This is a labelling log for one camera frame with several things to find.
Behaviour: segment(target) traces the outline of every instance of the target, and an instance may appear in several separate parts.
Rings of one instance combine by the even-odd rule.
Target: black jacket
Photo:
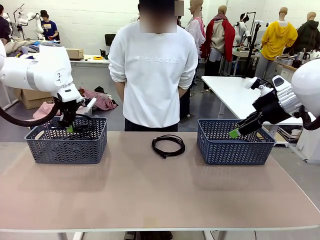
[[[11,34],[9,22],[0,16],[0,39],[6,39],[10,42],[9,35]]]
[[[295,40],[292,47],[288,47],[284,50],[284,54],[290,55],[302,52],[306,49],[310,52],[314,49],[320,48],[320,32],[318,30],[318,21],[309,20],[298,29],[298,37]]]

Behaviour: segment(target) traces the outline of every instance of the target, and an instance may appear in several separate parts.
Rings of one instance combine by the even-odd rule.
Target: blue plastic basket
[[[68,140],[77,133],[60,128],[59,116],[32,129],[25,140],[37,164],[98,164],[107,145],[107,119],[92,117],[93,129],[86,133],[93,140]],[[86,125],[85,117],[76,117],[74,123]]]
[[[276,140],[263,128],[233,139],[240,119],[199,119],[197,145],[208,165],[264,165]]]

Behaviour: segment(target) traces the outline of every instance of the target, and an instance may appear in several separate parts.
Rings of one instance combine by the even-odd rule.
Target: red jacket
[[[214,32],[214,24],[215,24],[215,20],[212,19],[209,25],[206,27],[205,42],[201,46],[202,58],[208,58],[210,54],[210,50],[211,50],[210,43],[211,43],[212,34]],[[225,55],[225,59],[228,62],[231,62],[232,49],[234,45],[236,31],[228,20],[223,20],[222,26],[224,29],[224,55]]]

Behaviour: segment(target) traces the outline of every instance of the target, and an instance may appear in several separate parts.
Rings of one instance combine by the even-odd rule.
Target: yellow hoodie
[[[291,47],[298,37],[297,30],[290,22],[287,26],[279,26],[278,21],[271,23],[262,37],[262,55],[268,60],[280,56],[284,47]]]

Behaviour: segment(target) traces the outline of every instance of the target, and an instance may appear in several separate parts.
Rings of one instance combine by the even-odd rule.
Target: brown box
[[[42,103],[53,101],[50,92],[27,89],[14,89],[14,95],[23,102],[26,109],[39,108]]]
[[[81,48],[66,48],[69,59],[80,60],[84,58],[84,50]]]

